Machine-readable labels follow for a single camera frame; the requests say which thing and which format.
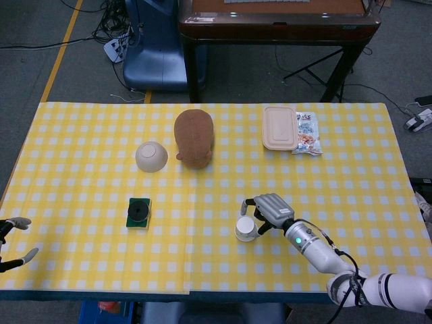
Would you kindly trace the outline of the beige lidded food container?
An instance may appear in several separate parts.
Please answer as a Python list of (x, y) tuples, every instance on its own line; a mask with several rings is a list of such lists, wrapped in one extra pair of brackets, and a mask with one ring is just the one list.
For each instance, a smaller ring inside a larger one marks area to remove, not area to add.
[(262, 137), (265, 148), (292, 151), (298, 147), (296, 110), (289, 106), (266, 106), (263, 109)]

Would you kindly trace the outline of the beige upturned bowl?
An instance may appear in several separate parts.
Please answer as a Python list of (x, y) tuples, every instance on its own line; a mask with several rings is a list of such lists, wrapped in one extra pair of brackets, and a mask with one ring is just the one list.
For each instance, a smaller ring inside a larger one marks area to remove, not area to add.
[(158, 142), (148, 141), (136, 149), (135, 160), (141, 171), (154, 173), (165, 167), (168, 154)]

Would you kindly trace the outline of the blue plastic crate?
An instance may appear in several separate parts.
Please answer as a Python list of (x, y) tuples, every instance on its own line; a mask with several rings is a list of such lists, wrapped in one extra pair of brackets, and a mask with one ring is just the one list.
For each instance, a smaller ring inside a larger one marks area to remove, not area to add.
[(87, 300), (82, 303), (78, 324), (132, 324), (134, 307), (134, 302)]

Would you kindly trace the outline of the grey blue robot torso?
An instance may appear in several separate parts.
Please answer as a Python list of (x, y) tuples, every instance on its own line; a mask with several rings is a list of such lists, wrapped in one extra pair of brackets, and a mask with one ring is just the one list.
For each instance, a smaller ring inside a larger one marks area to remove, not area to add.
[(145, 302), (140, 324), (286, 324), (285, 303)]

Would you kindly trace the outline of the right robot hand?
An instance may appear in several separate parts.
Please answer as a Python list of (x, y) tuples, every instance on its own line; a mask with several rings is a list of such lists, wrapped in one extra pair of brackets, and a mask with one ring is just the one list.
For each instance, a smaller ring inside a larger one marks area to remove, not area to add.
[(240, 207), (241, 217), (246, 215), (248, 206), (255, 206), (254, 216), (263, 222), (257, 230), (259, 236), (271, 228), (283, 230), (283, 234), (286, 234), (295, 222), (293, 208), (276, 193), (244, 199)]

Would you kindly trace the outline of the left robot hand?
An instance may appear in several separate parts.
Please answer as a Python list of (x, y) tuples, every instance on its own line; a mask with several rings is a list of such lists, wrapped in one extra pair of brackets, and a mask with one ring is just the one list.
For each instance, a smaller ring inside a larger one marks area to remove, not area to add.
[[(25, 217), (13, 217), (10, 219), (0, 219), (0, 250), (6, 243), (5, 237), (13, 229), (27, 230), (32, 221)], [(21, 267), (29, 263), (39, 252), (38, 248), (33, 248), (25, 256), (20, 259), (3, 262), (0, 256), (0, 273), (5, 273), (11, 269)]]

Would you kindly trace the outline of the white blue snack bag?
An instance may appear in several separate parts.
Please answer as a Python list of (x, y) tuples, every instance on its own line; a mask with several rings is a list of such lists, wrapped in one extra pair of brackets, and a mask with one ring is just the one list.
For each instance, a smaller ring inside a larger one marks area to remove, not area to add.
[(292, 154), (321, 155), (323, 153), (319, 138), (319, 124), (315, 113), (296, 113), (298, 126), (298, 146)]

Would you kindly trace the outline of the yellow checkered tablecloth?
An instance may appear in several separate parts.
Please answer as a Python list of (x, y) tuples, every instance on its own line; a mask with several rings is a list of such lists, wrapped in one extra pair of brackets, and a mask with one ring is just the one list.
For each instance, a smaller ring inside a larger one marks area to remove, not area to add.
[[(270, 151), (262, 104), (203, 104), (215, 126), (211, 163), (176, 159), (173, 125), (185, 104), (41, 103), (0, 206), (27, 217), (5, 260), (39, 252), (0, 274), (0, 298), (42, 292), (322, 292), (327, 276), (272, 229), (249, 243), (234, 228), (245, 198), (280, 195), (369, 275), (432, 277), (423, 223), (382, 103), (299, 103), (319, 123), (319, 156)], [(141, 171), (136, 149), (154, 141), (163, 169)], [(149, 198), (147, 229), (127, 228), (130, 198)]]

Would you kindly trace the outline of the white paper cup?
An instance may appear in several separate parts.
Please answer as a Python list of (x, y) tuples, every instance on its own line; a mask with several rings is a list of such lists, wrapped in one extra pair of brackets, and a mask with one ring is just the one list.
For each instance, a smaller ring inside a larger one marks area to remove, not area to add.
[(251, 242), (257, 238), (258, 229), (253, 219), (249, 216), (240, 217), (236, 222), (235, 235), (241, 242)]

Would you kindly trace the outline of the brown plush toy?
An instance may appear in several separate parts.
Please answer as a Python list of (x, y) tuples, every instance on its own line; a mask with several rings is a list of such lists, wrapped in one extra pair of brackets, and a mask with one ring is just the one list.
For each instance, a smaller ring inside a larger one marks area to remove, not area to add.
[(213, 156), (214, 125), (211, 116), (202, 109), (181, 112), (174, 123), (178, 146), (176, 159), (190, 169), (206, 167)]

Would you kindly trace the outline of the black tape roll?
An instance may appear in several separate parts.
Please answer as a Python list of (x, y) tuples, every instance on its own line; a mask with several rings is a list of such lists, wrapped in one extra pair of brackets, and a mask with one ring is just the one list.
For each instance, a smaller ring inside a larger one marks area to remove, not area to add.
[(147, 220), (151, 201), (148, 198), (130, 198), (128, 218), (136, 223)]

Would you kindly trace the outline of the green yellow sponge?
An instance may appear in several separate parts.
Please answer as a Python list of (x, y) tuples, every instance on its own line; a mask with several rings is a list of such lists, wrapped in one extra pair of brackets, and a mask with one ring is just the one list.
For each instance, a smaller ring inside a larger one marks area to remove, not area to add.
[(149, 221), (151, 218), (151, 205), (152, 205), (152, 201), (150, 204), (150, 213), (148, 215), (147, 220), (140, 222), (140, 223), (136, 223), (134, 221), (132, 221), (131, 219), (128, 218), (128, 214), (127, 214), (127, 219), (126, 219), (126, 227), (127, 228), (138, 228), (138, 229), (147, 229), (149, 227)]

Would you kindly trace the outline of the white power strip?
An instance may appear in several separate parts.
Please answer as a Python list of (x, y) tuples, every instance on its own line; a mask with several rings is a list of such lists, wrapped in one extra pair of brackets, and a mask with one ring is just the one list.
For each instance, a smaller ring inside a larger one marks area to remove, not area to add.
[(425, 109), (404, 124), (404, 129), (409, 132), (419, 132), (432, 125), (432, 110)]
[(123, 34), (120, 37), (113, 38), (111, 41), (107, 42), (103, 46), (103, 49), (112, 63), (121, 63), (126, 57), (128, 45), (129, 35)]

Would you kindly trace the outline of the dark wooden mahjong table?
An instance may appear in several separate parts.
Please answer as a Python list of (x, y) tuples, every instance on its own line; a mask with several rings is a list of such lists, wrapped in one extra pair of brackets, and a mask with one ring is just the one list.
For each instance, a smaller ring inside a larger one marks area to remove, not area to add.
[(321, 102), (329, 103), (380, 25), (375, 0), (178, 0), (190, 102), (200, 102), (198, 46), (263, 44), (339, 46), (342, 56), (321, 97)]

